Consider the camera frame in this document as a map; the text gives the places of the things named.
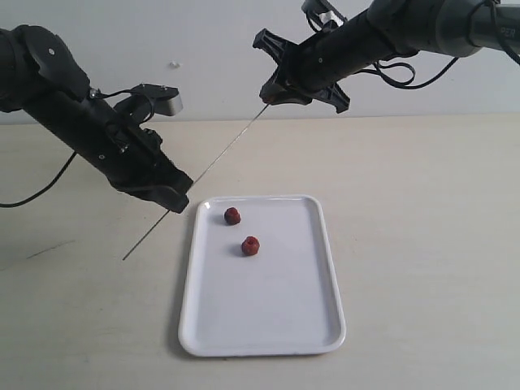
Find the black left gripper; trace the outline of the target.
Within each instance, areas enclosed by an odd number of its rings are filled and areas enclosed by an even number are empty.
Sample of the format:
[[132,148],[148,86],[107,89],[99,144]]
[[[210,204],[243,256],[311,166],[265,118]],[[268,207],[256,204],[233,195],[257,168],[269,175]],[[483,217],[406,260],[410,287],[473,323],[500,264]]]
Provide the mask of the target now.
[[105,101],[89,101],[80,121],[80,155],[128,195],[181,214],[193,179],[161,151],[162,138]]

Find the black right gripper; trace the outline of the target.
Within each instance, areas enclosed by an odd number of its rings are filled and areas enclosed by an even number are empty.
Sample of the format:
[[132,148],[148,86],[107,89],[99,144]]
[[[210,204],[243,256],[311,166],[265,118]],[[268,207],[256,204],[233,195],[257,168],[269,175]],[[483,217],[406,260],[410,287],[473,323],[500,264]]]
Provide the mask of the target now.
[[371,26],[365,11],[299,44],[264,28],[255,36],[253,48],[277,64],[259,92],[260,98],[275,98],[267,105],[309,105],[317,100],[334,106],[338,114],[350,105],[338,82],[390,55],[388,39]]

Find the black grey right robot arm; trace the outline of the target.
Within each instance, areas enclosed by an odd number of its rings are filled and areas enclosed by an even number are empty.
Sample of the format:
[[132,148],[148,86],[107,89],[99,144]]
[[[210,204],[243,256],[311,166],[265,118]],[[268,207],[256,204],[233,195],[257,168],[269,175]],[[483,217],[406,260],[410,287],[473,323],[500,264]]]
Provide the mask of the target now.
[[373,1],[352,19],[328,1],[301,6],[314,34],[296,44],[261,30],[253,40],[277,68],[259,97],[271,106],[321,101],[348,110],[338,85],[357,73],[379,75],[385,62],[421,51],[458,59],[482,48],[519,60],[519,7],[499,1]]

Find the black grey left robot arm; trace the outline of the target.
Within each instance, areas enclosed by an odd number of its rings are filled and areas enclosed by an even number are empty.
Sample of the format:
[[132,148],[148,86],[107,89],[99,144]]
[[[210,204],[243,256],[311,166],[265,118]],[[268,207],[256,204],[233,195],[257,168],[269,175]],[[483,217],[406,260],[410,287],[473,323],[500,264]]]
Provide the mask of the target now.
[[141,125],[182,108],[178,89],[139,84],[110,106],[60,36],[36,25],[1,31],[1,110],[24,111],[128,195],[180,214],[193,180]]

